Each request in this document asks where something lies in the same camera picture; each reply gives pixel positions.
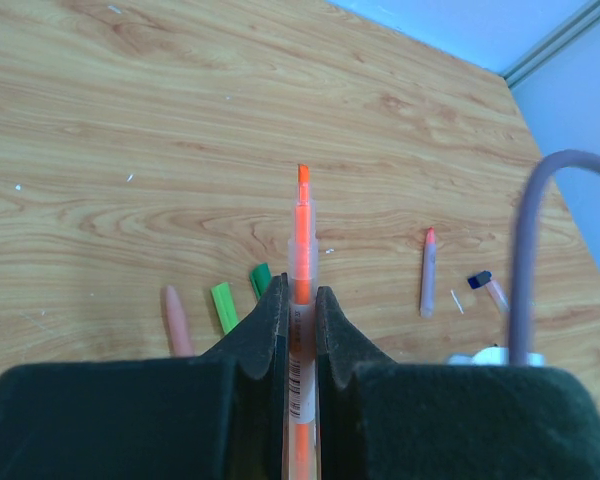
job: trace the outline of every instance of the wood grain surface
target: wood grain surface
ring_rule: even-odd
[[[502,79],[318,0],[111,1],[0,1],[0,373],[169,355],[166,284],[209,348],[210,288],[243,317],[250,269],[286,270],[298,162],[320,283],[366,335],[403,362],[503,343],[466,277],[507,287],[540,155]],[[536,351],[600,407],[600,275],[555,188],[535,303]]]

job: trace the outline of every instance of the light blue wall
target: light blue wall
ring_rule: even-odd
[[[515,87],[513,96],[543,154],[565,148],[600,154],[600,22]],[[556,181],[600,269],[600,177],[567,169]]]
[[[503,73],[588,0],[330,0],[495,73]]]

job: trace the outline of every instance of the gray cable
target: gray cable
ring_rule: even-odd
[[[531,299],[537,241],[537,217],[547,181],[564,167],[578,167],[600,174],[600,156],[564,150],[543,158],[527,181],[516,221],[511,271],[511,311],[507,344],[509,364],[526,365],[531,350]]]

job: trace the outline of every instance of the green marker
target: green marker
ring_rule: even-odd
[[[213,296],[213,303],[216,304],[222,330],[226,335],[235,328],[239,321],[236,307],[233,304],[233,298],[231,298],[229,284],[224,282],[216,285],[211,289],[211,295]]]
[[[256,294],[256,299],[260,300],[260,297],[271,281],[269,265],[267,263],[261,263],[251,271],[249,278],[251,279],[251,286],[253,287],[253,292]]]

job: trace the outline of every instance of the barcode label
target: barcode label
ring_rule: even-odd
[[[289,412],[296,423],[315,417],[314,305],[291,305]]]

